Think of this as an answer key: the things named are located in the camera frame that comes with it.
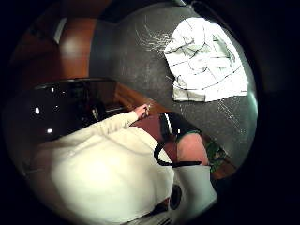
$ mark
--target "white sweater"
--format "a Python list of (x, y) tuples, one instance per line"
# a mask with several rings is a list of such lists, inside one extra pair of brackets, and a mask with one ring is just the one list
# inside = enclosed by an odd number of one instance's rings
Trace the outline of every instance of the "white sweater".
[[(175, 224), (184, 221), (182, 216), (198, 215), (216, 200), (209, 167), (159, 166), (153, 157), (157, 141), (130, 127), (137, 120), (135, 112), (121, 113), (38, 147), (52, 155), (50, 177), (64, 203), (57, 208), (66, 207), (84, 224), (138, 222), (171, 196), (174, 182), (183, 190), (180, 206), (167, 215)], [(170, 161), (164, 151), (159, 156)], [(208, 200), (199, 202), (203, 193), (208, 193)]]

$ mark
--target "wooden floor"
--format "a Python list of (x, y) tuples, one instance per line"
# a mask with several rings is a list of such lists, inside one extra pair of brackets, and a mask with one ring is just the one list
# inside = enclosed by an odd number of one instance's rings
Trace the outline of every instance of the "wooden floor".
[(88, 77), (91, 40), (95, 26), (95, 19), (67, 20), (61, 40), (56, 46), (47, 39), (33, 41), (33, 37), (27, 32), (22, 40), (24, 44), (16, 50), (26, 56), (23, 56), (22, 62), (17, 65), (12, 62), (11, 71), (16, 88), (27, 90), (42, 83)]

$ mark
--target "person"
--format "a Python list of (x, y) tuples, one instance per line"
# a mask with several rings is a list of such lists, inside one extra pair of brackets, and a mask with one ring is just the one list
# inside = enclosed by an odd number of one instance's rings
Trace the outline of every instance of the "person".
[[(79, 224), (184, 224), (207, 210), (218, 195), (201, 132), (175, 112), (146, 111), (40, 144), (27, 173), (32, 189)], [(153, 213), (164, 203), (168, 210)]]

